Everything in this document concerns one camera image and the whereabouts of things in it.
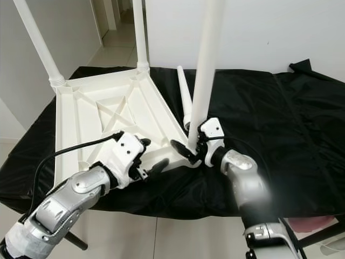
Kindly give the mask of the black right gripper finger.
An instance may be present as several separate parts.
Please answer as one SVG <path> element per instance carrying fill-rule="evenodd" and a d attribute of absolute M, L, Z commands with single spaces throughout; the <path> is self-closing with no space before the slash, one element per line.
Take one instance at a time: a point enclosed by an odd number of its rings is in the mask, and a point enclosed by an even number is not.
<path fill-rule="evenodd" d="M 177 140 L 170 140 L 170 145 L 183 158 L 186 158 L 191 165 L 197 162 L 197 155 L 193 153 L 186 145 Z"/>

